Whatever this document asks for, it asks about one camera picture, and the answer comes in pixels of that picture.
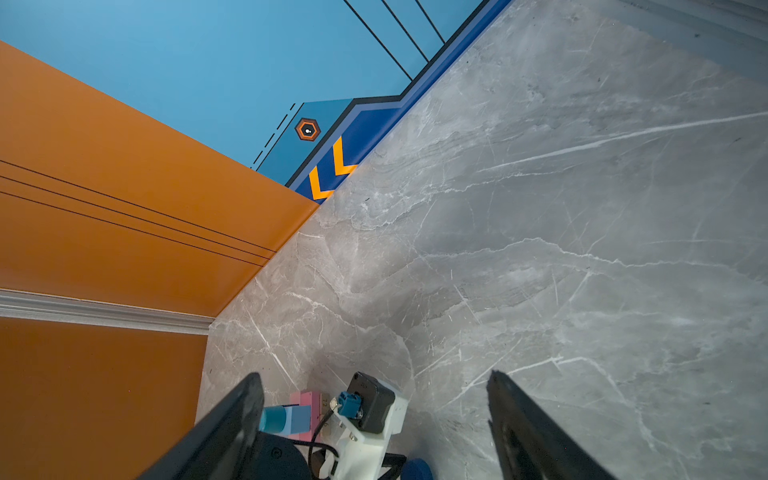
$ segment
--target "orange wall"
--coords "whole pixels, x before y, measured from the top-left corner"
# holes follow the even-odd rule
[[[0,318],[0,478],[135,478],[192,428],[206,340]]]
[[[317,205],[0,42],[0,288],[216,316]]]

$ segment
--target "yellow arrow marking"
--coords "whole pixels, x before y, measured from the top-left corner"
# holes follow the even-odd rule
[[[310,172],[310,186],[312,187],[312,197],[315,200],[328,198],[333,195],[333,190],[320,190],[320,179],[317,177],[317,167],[314,167]]]
[[[344,164],[344,150],[341,147],[341,137],[333,144],[333,167],[336,169],[336,176],[349,175],[357,168],[357,165]]]

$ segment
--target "orange hexagon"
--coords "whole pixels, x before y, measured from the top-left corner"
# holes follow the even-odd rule
[[[315,141],[317,136],[320,135],[320,127],[317,124],[317,120],[302,118],[296,125],[296,133],[299,134],[301,140]]]

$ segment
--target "marble surface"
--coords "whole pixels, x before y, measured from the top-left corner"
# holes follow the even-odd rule
[[[509,372],[618,478],[768,478],[768,88],[517,0],[214,322],[198,415],[356,370],[392,450],[500,478]]]

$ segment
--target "black line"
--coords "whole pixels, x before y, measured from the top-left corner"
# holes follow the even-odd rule
[[[283,122],[286,120],[286,118],[288,118],[288,114],[286,114],[286,116],[285,116],[285,117],[283,117],[283,120],[281,120],[281,121],[280,121],[280,125],[277,125],[277,128],[275,128],[275,130],[279,130],[279,129],[280,129],[280,127],[282,127],[282,126],[283,126]]]
[[[411,77],[411,76],[408,74],[408,72],[407,72],[407,71],[406,71],[406,70],[405,70],[405,69],[402,67],[402,65],[400,64],[400,62],[399,62],[399,61],[397,61],[397,58],[395,58],[395,55],[392,55],[392,52],[390,52],[390,51],[389,51],[389,49],[388,49],[387,47],[385,47],[385,46],[384,46],[384,44],[382,43],[382,41],[381,41],[381,40],[379,40],[379,37],[377,37],[377,36],[376,36],[376,34],[375,34],[375,33],[373,33],[373,30],[371,30],[371,28],[368,26],[368,24],[366,23],[366,21],[362,19],[362,17],[360,16],[360,14],[359,14],[359,13],[357,13],[357,10],[355,10],[355,9],[354,9],[354,8],[353,8],[353,7],[352,7],[350,4],[349,4],[349,2],[348,2],[347,0],[344,0],[344,3],[346,3],[346,6],[348,6],[348,7],[349,7],[349,10],[352,10],[352,13],[353,13],[353,14],[355,14],[355,16],[358,18],[358,20],[360,20],[360,21],[362,22],[362,24],[363,24],[363,25],[365,25],[365,27],[366,27],[366,28],[368,28],[368,31],[370,31],[370,32],[371,32],[371,35],[373,35],[373,37],[376,39],[376,41],[379,43],[379,45],[381,45],[381,46],[382,46],[382,48],[384,49],[384,51],[386,51],[386,52],[389,54],[389,57],[391,57],[391,58],[392,58],[392,60],[394,60],[394,61],[395,61],[395,63],[397,64],[397,66],[398,66],[398,67],[400,67],[400,70],[402,70],[402,73],[406,74],[406,77],[408,77],[408,79],[409,79],[410,81],[413,81],[413,77]]]
[[[440,48],[440,50],[438,50],[435,56],[432,57],[432,60],[430,60],[429,63],[427,63],[427,65],[424,65],[424,68],[422,68],[422,70],[416,75],[413,81],[411,81],[411,83],[408,84],[408,86],[406,87],[405,90],[402,91],[402,93],[398,95],[387,95],[383,97],[353,98],[352,101],[349,103],[349,105],[346,106],[342,114],[339,115],[339,117],[336,119],[335,122],[333,122],[333,126],[328,129],[328,131],[326,132],[326,136],[321,138],[317,142],[317,145],[315,145],[315,147],[312,149],[310,154],[304,159],[304,162],[302,162],[301,166],[297,168],[295,172],[293,172],[293,175],[291,176],[290,180],[286,182],[285,186],[290,187],[290,185],[294,181],[296,181],[296,179],[299,177],[301,172],[306,168],[307,165],[310,164],[310,161],[312,161],[315,155],[317,155],[317,152],[321,148],[323,148],[323,145],[326,143],[326,141],[329,138],[331,138],[332,133],[336,131],[336,129],[341,125],[342,122],[344,122],[344,119],[346,118],[346,116],[349,115],[350,112],[352,112],[352,109],[355,106],[361,105],[361,104],[380,104],[380,103],[401,101],[408,94],[408,92],[410,92],[411,89],[414,86],[416,86],[416,84],[419,83],[419,80],[421,80],[421,78],[427,74],[429,69],[435,63],[437,63],[438,60],[440,60],[441,56],[445,53],[445,51],[451,48],[451,45],[453,45],[453,42],[464,32],[464,30],[469,26],[469,24],[472,23],[475,17],[480,14],[482,9],[488,4],[489,1],[490,0],[482,0],[482,2],[480,2],[480,4],[475,8],[472,14],[468,16],[466,20],[464,20],[464,23],[462,23],[461,26],[459,26],[456,29],[456,31],[453,32],[453,35],[451,35],[451,38],[449,38],[448,41],[443,44],[443,46]]]
[[[400,25],[400,28],[402,28],[402,30],[406,33],[406,35],[408,35],[408,39],[411,41],[411,43],[413,43],[413,46],[416,47],[416,50],[418,50],[419,53],[422,54],[422,57],[424,57],[424,61],[429,62],[429,59],[427,58],[426,55],[424,55],[424,52],[422,51],[422,49],[419,48],[419,46],[416,44],[416,40],[414,40],[411,34],[408,33],[408,30],[406,30],[406,27],[402,24],[400,19],[397,18],[397,15],[395,15],[395,12],[393,12],[392,9],[389,7],[389,4],[387,4],[386,0],[382,0],[382,3],[386,7],[386,9],[389,10],[389,14],[392,16],[392,18],[395,19],[395,22],[397,22],[397,25]]]
[[[422,13],[427,18],[427,20],[429,21],[429,24],[432,26],[432,28],[435,29],[435,33],[437,34],[438,37],[440,37],[440,41],[442,41],[442,44],[445,45],[445,39],[442,37],[442,35],[440,35],[440,32],[438,31],[437,27],[435,27],[435,24],[432,23],[432,19],[429,17],[429,15],[427,15],[427,11],[424,9],[424,7],[422,7],[422,3],[419,0],[416,0],[416,4],[422,10]]]
[[[157,222],[153,222],[151,220],[146,220],[146,219],[141,218],[141,217],[136,217],[134,215],[126,214],[126,213],[121,212],[119,210],[113,210],[111,208],[107,208],[107,207],[104,207],[102,205],[92,204],[91,202],[87,202],[85,200],[81,200],[81,199],[75,198],[75,197],[70,197],[69,195],[60,194],[59,192],[54,192],[53,190],[48,190],[47,188],[38,187],[37,185],[27,184],[27,183],[22,182],[20,180],[16,180],[15,178],[5,177],[3,175],[0,175],[0,178],[5,178],[6,180],[10,180],[11,182],[15,182],[17,184],[26,185],[27,187],[37,188],[38,190],[43,190],[44,192],[48,192],[50,194],[58,195],[59,197],[69,198],[70,200],[75,200],[75,201],[78,201],[78,202],[82,202],[83,204],[91,205],[93,207],[103,208],[104,210],[109,210],[110,212],[115,212],[116,214],[125,215],[126,217],[130,217],[130,218],[135,218],[136,220],[141,220],[141,221],[144,221],[144,222],[147,222],[147,223],[152,223],[153,225],[157,225],[158,227],[163,227],[163,228],[167,228],[168,230],[173,230],[175,232],[184,233],[185,235],[189,235],[191,237],[196,237],[196,238],[199,238],[201,240],[206,240],[206,241],[209,241],[211,243],[216,243],[217,245],[221,245],[222,247],[228,247],[228,248],[231,248],[233,250],[239,250],[240,252],[248,253],[249,255],[254,255],[255,257],[261,257],[261,258],[263,258],[265,260],[269,260],[270,259],[269,257],[265,257],[264,255],[259,255],[258,253],[253,253],[253,252],[249,252],[248,250],[243,250],[243,249],[240,249],[240,248],[237,248],[237,247],[232,247],[231,245],[227,245],[226,243],[217,242],[215,240],[211,240],[211,239],[206,238],[206,237],[201,237],[200,235],[195,235],[194,233],[188,233],[188,232],[185,232],[183,230],[178,230],[177,228],[169,227],[168,225],[163,225],[162,223],[157,223]]]
[[[197,248],[198,250],[204,250],[206,252],[215,253],[216,255],[221,255],[222,257],[231,258],[232,260],[239,260],[241,262],[250,263],[251,265],[256,265],[256,266],[263,267],[263,265],[259,265],[258,263],[249,262],[248,260],[243,260],[242,258],[230,257],[229,255],[224,255],[223,253],[214,252],[213,250],[208,250],[208,249],[203,248],[203,247],[197,247],[196,245],[190,245],[189,243],[180,242],[179,240],[174,240],[172,238],[162,237],[161,235],[157,235],[155,233],[150,233],[150,232],[145,232],[145,231],[139,230],[137,228],[127,227],[127,226],[121,225],[119,223],[111,222],[109,220],[104,220],[103,218],[91,217],[90,215],[81,214],[80,212],[75,212],[73,210],[67,210],[66,208],[61,208],[61,207],[56,207],[55,205],[45,204],[43,202],[38,202],[37,200],[32,200],[31,198],[20,197],[18,195],[9,194],[8,192],[4,192],[2,190],[0,190],[0,194],[8,195],[9,197],[15,197],[15,198],[18,198],[18,199],[21,199],[21,200],[26,200],[28,202],[32,202],[33,204],[45,205],[46,207],[55,208],[56,210],[63,210],[65,212],[69,212],[70,214],[80,215],[81,217],[91,218],[93,220],[99,220],[100,222],[109,223],[109,224],[115,225],[117,227],[123,227],[123,228],[127,228],[129,230],[133,230],[133,231],[136,231],[136,232],[146,233],[147,235],[151,235],[152,237],[162,238],[163,240],[170,240],[171,242],[175,242],[175,243],[181,243],[182,245],[186,245],[187,247]]]
[[[56,178],[56,177],[53,177],[51,175],[46,175],[46,174],[40,173],[40,172],[38,172],[36,170],[32,170],[31,168],[22,167],[21,165],[17,165],[17,164],[12,164],[9,161],[0,160],[0,162],[2,162],[3,164],[11,165],[12,167],[21,168],[22,170],[26,170],[27,172],[32,172],[33,174],[42,175],[43,177],[51,178],[53,180],[58,180],[58,181],[60,181],[60,182],[62,182],[64,184],[71,185],[73,187],[82,188],[83,190],[87,190],[87,191],[93,192],[95,194],[99,194],[99,195],[103,195],[105,197],[109,197],[109,198],[111,198],[113,200],[118,200],[120,202],[123,202],[124,204],[129,204],[129,205],[133,205],[134,207],[139,207],[139,208],[143,208],[145,210],[149,210],[150,212],[154,212],[154,213],[156,213],[158,215],[163,215],[164,217],[173,218],[174,220],[178,220],[180,222],[188,223],[188,224],[193,225],[195,227],[202,228],[203,230],[208,230],[209,232],[214,232],[214,233],[218,233],[219,235],[224,235],[225,237],[229,237],[229,238],[235,239],[235,240],[237,240],[239,242],[248,243],[249,245],[253,245],[254,247],[259,247],[259,248],[263,248],[264,250],[269,250],[272,253],[277,253],[276,250],[272,250],[271,248],[262,247],[261,245],[258,245],[256,243],[251,243],[251,242],[246,241],[246,240],[241,240],[241,239],[239,239],[237,237],[233,237],[231,235],[227,235],[226,233],[221,233],[221,232],[218,232],[216,230],[210,229],[208,227],[203,227],[202,225],[198,225],[197,223],[188,222],[186,220],[182,220],[180,218],[176,218],[173,215],[164,214],[163,212],[158,212],[157,210],[152,210],[151,208],[142,207],[141,205],[134,204],[133,202],[129,202],[128,200],[122,200],[121,198],[112,197],[111,195],[103,194],[102,192],[100,192],[98,190],[93,190],[91,188],[82,187],[81,185],[73,184],[72,182],[67,182],[66,180],[62,180],[61,178]]]
[[[299,114],[299,112],[301,111],[301,107],[303,107],[303,106],[304,106],[304,102],[302,102],[302,103],[301,103],[301,105],[299,106],[299,108],[297,108],[297,109],[296,109],[296,113],[295,113],[295,114],[293,114],[293,116],[290,118],[290,121],[288,122],[288,125],[286,125],[286,127],[283,129],[283,131],[282,131],[282,132],[280,132],[280,136],[277,138],[277,140],[275,140],[275,143],[273,143],[273,144],[272,144],[272,148],[270,148],[270,151],[268,151],[268,152],[266,153],[266,155],[264,155],[264,160],[262,160],[262,161],[261,161],[261,165],[264,165],[264,162],[266,162],[266,158],[270,156],[270,154],[272,153],[272,149],[274,149],[274,148],[275,148],[275,145],[277,145],[277,142],[279,142],[279,141],[280,141],[280,138],[282,138],[282,137],[283,137],[283,134],[284,134],[284,133],[286,133],[286,130],[288,130],[288,129],[290,128],[290,125],[293,123],[293,119],[294,119],[294,118],[296,118],[296,116],[297,116],[297,115]],[[261,165],[259,165],[259,166],[256,168],[256,171],[259,171],[259,169],[261,168]]]

